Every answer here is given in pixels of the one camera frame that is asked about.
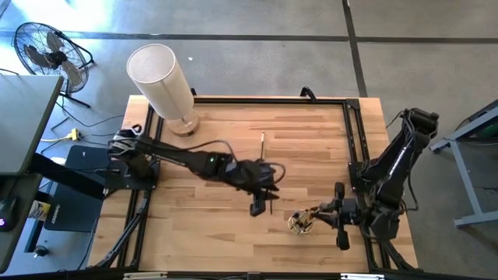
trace fan guard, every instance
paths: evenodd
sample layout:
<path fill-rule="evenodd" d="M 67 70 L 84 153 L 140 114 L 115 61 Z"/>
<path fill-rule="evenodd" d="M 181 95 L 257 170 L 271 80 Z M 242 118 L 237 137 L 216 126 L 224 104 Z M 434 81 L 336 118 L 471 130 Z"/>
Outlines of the fan guard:
<path fill-rule="evenodd" d="M 66 93 L 80 91 L 88 81 L 88 63 L 61 31 L 43 23 L 23 23 L 14 35 L 14 48 L 33 75 L 60 75 Z"/>

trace fan stand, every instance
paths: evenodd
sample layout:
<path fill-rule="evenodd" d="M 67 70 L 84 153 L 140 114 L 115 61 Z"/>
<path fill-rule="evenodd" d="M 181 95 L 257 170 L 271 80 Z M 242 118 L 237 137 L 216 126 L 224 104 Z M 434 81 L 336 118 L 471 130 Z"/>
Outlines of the fan stand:
<path fill-rule="evenodd" d="M 75 43 L 73 40 L 69 39 L 69 37 L 67 37 L 66 35 L 64 35 L 64 34 L 63 34 L 63 32 L 61 32 L 61 31 L 55 31 L 54 33 L 55 33 L 55 35 L 57 35 L 57 36 L 59 36 L 59 37 L 63 37 L 63 38 L 64 38 L 65 40 L 67 40 L 69 43 L 71 43 L 71 44 L 73 44 L 73 45 L 77 46 L 77 48 L 78 48 L 78 49 L 80 49 L 80 50 L 82 50 L 82 51 L 86 52 L 86 53 L 90 56 L 90 60 L 89 60 L 87 63 L 85 63 L 84 65 L 79 66 L 79 69 L 81 69 L 81 68 L 85 68 L 87 65 L 90 65 L 90 64 L 92 64 L 92 63 L 95 63 L 95 61 L 93 60 L 93 55 L 92 55 L 92 53 L 90 53 L 89 51 L 87 51 L 87 49 L 85 49 L 84 47 L 82 47 L 82 46 L 78 45 L 78 44 L 77 44 L 77 43 Z M 84 102 L 82 102 L 81 100 L 77 100 L 76 98 L 74 98 L 74 97 L 72 97 L 72 96 L 71 96 L 71 93 L 69 92 L 69 80 L 68 80 L 68 82 L 66 83 L 65 93 L 59 93 L 59 96 L 65 97 L 65 98 L 67 98 L 67 99 L 69 99 L 69 100 L 71 100 L 71 101 L 74 101 L 74 102 L 76 102 L 76 103 L 78 103 L 79 105 L 82 105 L 82 106 L 84 106 L 84 107 L 91 108 L 91 106 L 90 106 L 89 104 L 84 103 Z"/>
<path fill-rule="evenodd" d="M 69 82 L 67 82 L 67 83 L 66 83 L 65 93 L 60 92 L 60 93 L 59 93 L 59 96 L 62 96 L 62 97 L 67 98 L 67 99 L 69 99 L 69 100 L 71 100 L 71 101 L 74 101 L 74 102 L 76 102 L 76 103 L 78 103 L 79 105 L 82 105 L 82 106 L 84 106 L 84 107 L 91 108 L 91 106 L 90 106 L 89 104 L 84 103 L 83 101 L 81 101 L 81 100 L 77 100 L 76 98 L 72 97 L 72 96 L 71 96 L 71 93 L 69 93 L 69 89 L 68 89 L 68 88 L 69 88 Z"/>

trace lamp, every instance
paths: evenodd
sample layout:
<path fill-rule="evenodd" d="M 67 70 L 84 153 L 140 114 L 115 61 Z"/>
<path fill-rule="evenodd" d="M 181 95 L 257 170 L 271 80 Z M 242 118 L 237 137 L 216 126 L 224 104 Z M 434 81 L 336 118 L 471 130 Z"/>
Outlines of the lamp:
<path fill-rule="evenodd" d="M 169 47 L 162 44 L 140 47 L 128 59 L 126 71 L 175 135 L 189 136 L 197 130 L 194 97 Z"/>

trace black desk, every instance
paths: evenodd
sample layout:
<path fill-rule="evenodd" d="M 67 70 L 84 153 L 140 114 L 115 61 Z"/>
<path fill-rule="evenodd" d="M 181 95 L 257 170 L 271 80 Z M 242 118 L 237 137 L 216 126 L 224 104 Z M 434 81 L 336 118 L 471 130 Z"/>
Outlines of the black desk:
<path fill-rule="evenodd" d="M 62 82 L 57 76 L 0 75 L 0 195 L 15 182 L 11 194 L 19 213 L 15 229 L 0 233 L 0 273 L 9 266 L 42 177 L 103 198 L 102 184 L 35 153 Z"/>

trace lamp base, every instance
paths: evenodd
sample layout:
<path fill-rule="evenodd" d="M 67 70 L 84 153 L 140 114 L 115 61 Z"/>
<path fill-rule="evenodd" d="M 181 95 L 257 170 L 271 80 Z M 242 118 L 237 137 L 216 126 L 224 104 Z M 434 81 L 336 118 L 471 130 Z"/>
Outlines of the lamp base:
<path fill-rule="evenodd" d="M 187 137 L 193 135 L 199 128 L 199 117 L 193 110 L 187 116 L 177 120 L 166 120 L 167 127 L 176 136 Z"/>

